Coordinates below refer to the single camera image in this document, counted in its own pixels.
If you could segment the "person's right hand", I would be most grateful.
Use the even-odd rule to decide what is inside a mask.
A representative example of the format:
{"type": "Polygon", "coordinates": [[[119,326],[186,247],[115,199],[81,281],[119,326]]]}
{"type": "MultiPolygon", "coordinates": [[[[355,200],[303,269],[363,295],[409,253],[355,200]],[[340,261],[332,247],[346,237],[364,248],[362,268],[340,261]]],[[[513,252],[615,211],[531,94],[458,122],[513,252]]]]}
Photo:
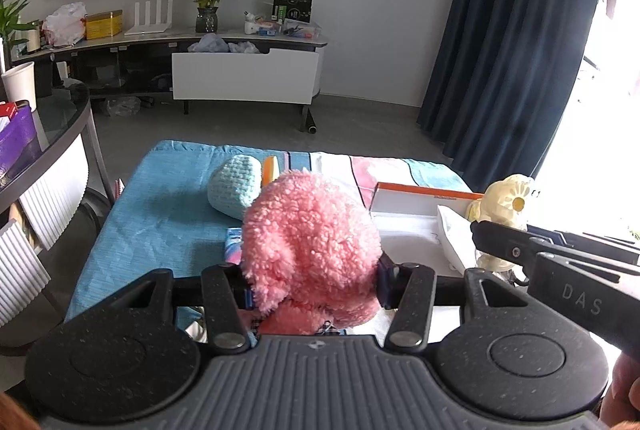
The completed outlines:
{"type": "Polygon", "coordinates": [[[640,365],[620,354],[613,369],[612,384],[602,401],[599,419],[610,429],[639,430],[640,365]]]}

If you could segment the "person's left hand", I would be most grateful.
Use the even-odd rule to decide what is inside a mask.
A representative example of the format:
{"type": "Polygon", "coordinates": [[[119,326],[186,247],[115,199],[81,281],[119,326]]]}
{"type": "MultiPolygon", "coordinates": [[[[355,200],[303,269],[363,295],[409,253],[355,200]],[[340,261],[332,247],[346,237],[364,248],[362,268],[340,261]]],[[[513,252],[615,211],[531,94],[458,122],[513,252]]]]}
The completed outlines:
{"type": "Polygon", "coordinates": [[[0,394],[0,430],[39,430],[38,424],[13,398],[0,394]]]}

